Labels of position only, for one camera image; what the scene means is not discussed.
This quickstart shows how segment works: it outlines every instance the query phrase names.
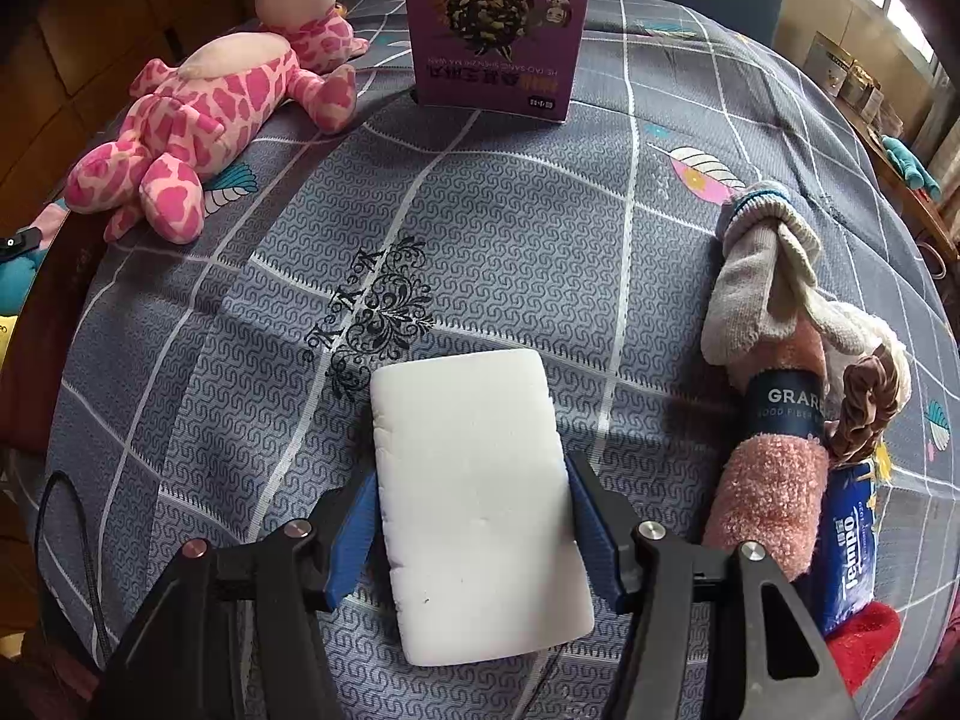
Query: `rolled pink towel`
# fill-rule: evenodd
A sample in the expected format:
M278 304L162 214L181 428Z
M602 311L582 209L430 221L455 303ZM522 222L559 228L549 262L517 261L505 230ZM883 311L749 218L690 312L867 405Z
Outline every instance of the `rolled pink towel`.
M827 376L823 343L801 314L792 336L760 341L727 370L733 386L747 395L748 410L757 412L748 415L754 428L781 425L803 432L819 418L820 429L806 437L760 430L743 440L720 477L704 544L730 549L741 541L759 541L793 581L810 566L827 488L829 458L820 441ZM792 378L757 378L771 370L790 371ZM774 413L762 415L764 410Z

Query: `silver screw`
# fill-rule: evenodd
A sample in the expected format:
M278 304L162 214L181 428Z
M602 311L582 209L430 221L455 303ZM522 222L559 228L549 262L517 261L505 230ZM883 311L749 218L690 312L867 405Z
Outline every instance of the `silver screw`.
M644 538L649 538L650 541L659 541L666 536L666 528L659 524L659 522L656 522L656 520L648 519L646 522L641 522L640 525L637 525L637 533Z
M753 560L754 562L767 557L767 551L763 548L763 544L757 541L744 541L740 545L740 552L747 560Z
M181 552L184 553L184 557L190 557L191 560L194 557L203 557L206 554L206 541L203 538L191 538L182 546Z
M283 526L283 533L290 538L303 538L312 530L313 526L307 519L292 519Z

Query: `white foam block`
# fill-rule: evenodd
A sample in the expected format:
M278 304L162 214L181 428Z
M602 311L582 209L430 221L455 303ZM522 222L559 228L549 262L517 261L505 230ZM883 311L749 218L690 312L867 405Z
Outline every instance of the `white foam block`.
M387 365L370 389L407 661L507 658L590 632L587 574L539 355Z

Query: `black cable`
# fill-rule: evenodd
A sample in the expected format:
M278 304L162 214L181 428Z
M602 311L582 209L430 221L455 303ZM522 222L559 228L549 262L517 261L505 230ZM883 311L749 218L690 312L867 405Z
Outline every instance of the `black cable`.
M73 502L74 511L77 514L77 523L80 525L80 549L83 551L83 574L86 578L86 594L89 596L90 610L93 614L93 625L97 629L97 641L100 645L100 651L104 654L104 661L108 661L113 654L109 639L107 638L107 623L104 621L104 610L100 606L100 596L97 593L97 581L93 571L93 557L90 553L90 544L86 538L86 513L83 510L83 503L80 502L80 495L77 488L74 487L70 477L64 471L56 470L50 474L47 484L43 488L43 496L40 498L40 507L37 507L37 523L34 526L34 562L37 564L37 576L40 576L40 538L43 536L43 517L47 512L47 503L50 500L50 493L54 487L60 483L63 484L70 493L70 500ZM40 629L46 640L46 632L43 629L43 615L40 615Z

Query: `bed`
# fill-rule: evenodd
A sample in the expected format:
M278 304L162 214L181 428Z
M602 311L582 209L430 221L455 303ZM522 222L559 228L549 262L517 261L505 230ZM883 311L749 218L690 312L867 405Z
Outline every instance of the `bed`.
M882 316L910 352L914 394L887 433L895 466L877 503L877 597L904 630L856 695L864 718L893 717L956 589L960 477L954 442L938 448L933 432L960 415L960 365L920 253L839 112L771 50L653 0L590 0L562 127L420 108L404 0L347 4L371 40L352 131L320 137L283 105L206 187L200 240L174 247L141 225L107 247L46 469L14 466L30 522L45 474L64 469L80 490L113 641L186 538L252 541L344 483L386 362L536 349L566 450L589 453L644 517L699 538L736 440L736 396L699 351L718 203L774 178L821 237L824 294ZM44 532L43 575L99 659L59 493ZM594 607L593 633L563 647L416 668L376 541L320 624L347 717L597 717L627 621ZM707 621L696 608L682 717L702 702ZM247 618L242 679L263 716L250 632Z

